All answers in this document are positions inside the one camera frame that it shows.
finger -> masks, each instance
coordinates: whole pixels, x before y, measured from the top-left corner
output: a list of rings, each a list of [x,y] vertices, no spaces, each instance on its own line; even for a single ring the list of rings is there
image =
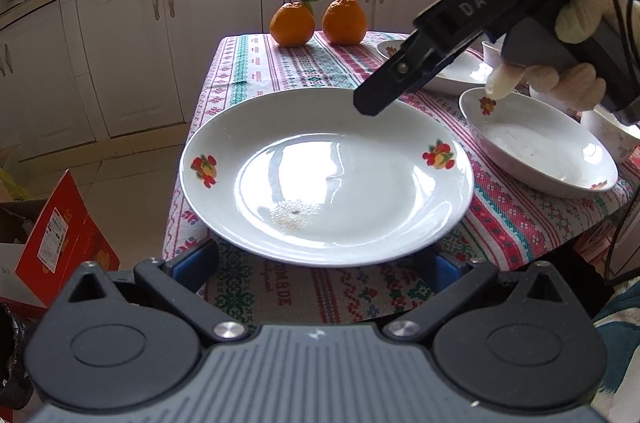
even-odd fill
[[[587,93],[595,80],[595,67],[591,64],[578,64],[562,72],[560,82],[549,94],[564,103],[575,103]]]
[[[504,98],[522,81],[523,73],[522,67],[502,62],[486,79],[486,95],[492,99]]]
[[[522,79],[529,82],[531,88],[537,92],[549,92],[558,85],[560,76],[553,67],[530,66],[524,70]]]
[[[618,2],[624,12],[626,0]],[[613,0],[571,0],[558,13],[556,35],[563,42],[579,44],[593,35],[603,18],[619,31]]]
[[[595,82],[580,96],[575,103],[571,104],[574,110],[591,110],[602,101],[607,90],[607,83],[602,78],[596,78]]]

blue part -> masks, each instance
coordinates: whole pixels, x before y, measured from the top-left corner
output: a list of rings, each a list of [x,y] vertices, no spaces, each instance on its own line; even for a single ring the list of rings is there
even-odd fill
[[[218,260],[218,245],[210,240],[165,263],[164,271],[178,284],[195,293],[217,271]]]
[[[416,253],[414,263],[418,275],[434,293],[440,293],[470,269],[464,262],[433,246]]]

white plate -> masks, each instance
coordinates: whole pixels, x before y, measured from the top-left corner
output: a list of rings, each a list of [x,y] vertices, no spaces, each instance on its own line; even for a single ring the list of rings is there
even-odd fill
[[[385,59],[396,54],[404,40],[388,40],[380,42],[378,53]],[[423,89],[441,92],[450,96],[460,96],[470,88],[484,86],[493,68],[485,64],[471,53],[464,51],[449,66],[445,67]]]
[[[469,160],[446,127],[400,101],[362,116],[342,88],[276,92],[218,114],[187,143],[180,183],[227,241],[329,267],[434,243],[473,194]]]
[[[496,102],[475,88],[460,96],[460,110],[485,154],[531,188],[574,198],[605,192],[618,181],[607,149],[546,103],[516,92]]]

orange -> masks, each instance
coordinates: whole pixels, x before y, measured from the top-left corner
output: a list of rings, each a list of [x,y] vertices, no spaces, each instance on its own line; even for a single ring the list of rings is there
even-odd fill
[[[339,46],[356,46],[367,33],[367,17],[357,0],[334,0],[324,12],[322,31]]]
[[[271,19],[269,32],[283,48],[298,48],[314,35],[316,21],[302,2],[287,2]]]

tablecloth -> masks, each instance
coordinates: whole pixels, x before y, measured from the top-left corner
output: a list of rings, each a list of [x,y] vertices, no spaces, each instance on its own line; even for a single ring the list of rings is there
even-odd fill
[[[284,49],[269,35],[227,37],[216,51],[193,116],[189,136],[207,120],[241,101],[290,88],[355,88],[383,59],[376,46],[404,35],[369,32],[356,47],[330,45],[321,32],[302,48]],[[578,200],[547,196],[516,181],[480,150],[458,100],[418,91],[402,98],[458,138],[469,156],[475,193],[464,219],[440,242],[461,260],[483,257],[502,270],[516,269],[591,228],[625,204],[638,186],[634,162],[620,167],[610,191]],[[313,269],[272,262],[221,241],[190,210],[176,181],[162,255],[213,237],[220,268],[200,292],[236,319],[263,322],[353,323],[416,307],[431,294],[412,259],[354,268]]]

